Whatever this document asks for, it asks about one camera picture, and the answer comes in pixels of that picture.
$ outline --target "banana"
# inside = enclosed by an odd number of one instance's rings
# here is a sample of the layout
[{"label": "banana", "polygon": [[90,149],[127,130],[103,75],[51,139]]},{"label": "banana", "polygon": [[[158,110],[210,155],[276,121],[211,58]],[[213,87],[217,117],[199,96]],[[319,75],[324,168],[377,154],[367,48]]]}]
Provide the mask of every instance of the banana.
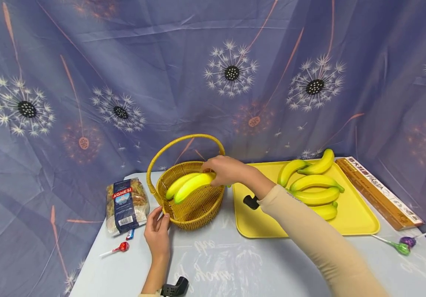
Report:
[{"label": "banana", "polygon": [[175,194],[175,197],[173,197],[173,200],[176,204],[182,203],[182,201],[185,200],[185,198],[187,198],[193,191],[204,186],[209,186],[210,182],[212,182],[215,177],[216,173],[213,172],[200,173],[199,175],[192,177],[184,185],[182,185]]},{"label": "banana", "polygon": [[320,160],[318,160],[316,163],[312,164],[311,166],[298,170],[297,172],[304,175],[322,174],[332,167],[332,164],[334,162],[334,157],[335,155],[333,153],[333,150],[326,149]]},{"label": "banana", "polygon": [[292,195],[308,206],[318,206],[331,203],[337,200],[340,191],[337,187],[331,187],[320,192],[292,192]]},{"label": "banana", "polygon": [[329,219],[334,219],[337,216],[337,201],[333,201],[331,204],[327,205],[309,207],[326,221]]},{"label": "banana", "polygon": [[300,159],[292,160],[291,162],[282,166],[281,171],[279,171],[277,183],[285,188],[287,186],[287,182],[289,181],[289,178],[291,178],[292,173],[297,171],[297,169],[303,169],[309,165],[310,164],[305,162],[304,160],[300,160]]},{"label": "banana", "polygon": [[340,193],[343,193],[345,189],[335,181],[335,179],[320,174],[306,175],[295,181],[289,190],[291,192],[302,191],[310,187],[322,187],[322,188],[331,188],[337,187]]},{"label": "banana", "polygon": [[187,175],[182,176],[181,178],[177,179],[173,184],[168,188],[167,193],[165,194],[166,200],[172,200],[175,194],[178,192],[178,190],[184,185],[187,181],[189,181],[191,178],[200,175],[200,172],[194,172],[189,173]]}]

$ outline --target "yellow wicker basket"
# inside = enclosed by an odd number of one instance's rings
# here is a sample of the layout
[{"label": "yellow wicker basket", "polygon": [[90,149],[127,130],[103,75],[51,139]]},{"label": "yellow wicker basket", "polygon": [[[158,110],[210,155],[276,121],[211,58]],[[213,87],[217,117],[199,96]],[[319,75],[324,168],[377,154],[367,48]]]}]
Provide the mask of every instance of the yellow wicker basket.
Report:
[{"label": "yellow wicker basket", "polygon": [[225,192],[225,186],[207,186],[200,188],[194,191],[181,204],[175,204],[173,200],[167,201],[165,199],[165,193],[167,189],[170,187],[170,185],[173,184],[173,182],[182,176],[188,173],[200,172],[203,162],[191,161],[174,165],[160,176],[159,181],[157,182],[157,188],[155,188],[152,184],[150,175],[154,167],[154,163],[157,161],[159,156],[163,154],[164,151],[176,143],[196,137],[203,137],[213,140],[220,148],[219,154],[225,154],[225,148],[221,142],[211,135],[185,135],[184,137],[177,138],[176,140],[173,140],[164,146],[154,156],[147,169],[147,186],[150,190],[150,193],[154,195],[159,205],[163,207],[163,212],[170,214],[170,222],[184,230],[195,230],[201,228],[213,220],[213,218],[220,210],[221,202],[223,200],[223,193]]}]

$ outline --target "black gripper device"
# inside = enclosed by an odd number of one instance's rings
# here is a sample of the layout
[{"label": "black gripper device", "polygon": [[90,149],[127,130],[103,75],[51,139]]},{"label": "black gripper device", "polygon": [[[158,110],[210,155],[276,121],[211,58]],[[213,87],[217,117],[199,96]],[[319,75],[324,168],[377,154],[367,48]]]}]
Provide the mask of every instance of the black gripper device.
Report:
[{"label": "black gripper device", "polygon": [[162,287],[160,296],[165,297],[174,297],[174,296],[184,296],[188,288],[188,279],[183,276],[178,278],[176,285],[165,284]]},{"label": "black gripper device", "polygon": [[249,206],[252,210],[256,210],[259,207],[258,198],[254,196],[254,198],[251,198],[250,195],[244,197],[243,203],[247,206]]}]

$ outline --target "right hand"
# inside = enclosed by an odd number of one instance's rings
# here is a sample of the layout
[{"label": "right hand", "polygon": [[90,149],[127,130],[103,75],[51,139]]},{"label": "right hand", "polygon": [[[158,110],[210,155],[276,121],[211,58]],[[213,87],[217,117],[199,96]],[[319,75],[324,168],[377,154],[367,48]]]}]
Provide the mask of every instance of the right hand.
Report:
[{"label": "right hand", "polygon": [[212,187],[243,183],[254,168],[228,156],[216,156],[208,159],[201,166],[203,172],[214,171],[216,178],[211,182]]}]

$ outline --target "pasta bag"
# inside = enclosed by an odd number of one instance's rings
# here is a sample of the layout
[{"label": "pasta bag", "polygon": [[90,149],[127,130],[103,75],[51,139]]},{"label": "pasta bag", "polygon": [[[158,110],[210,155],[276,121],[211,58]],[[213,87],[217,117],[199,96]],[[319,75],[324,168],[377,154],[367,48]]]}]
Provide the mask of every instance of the pasta bag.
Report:
[{"label": "pasta bag", "polygon": [[106,191],[106,226],[111,236],[123,234],[147,222],[149,200],[138,178],[110,184]]}]

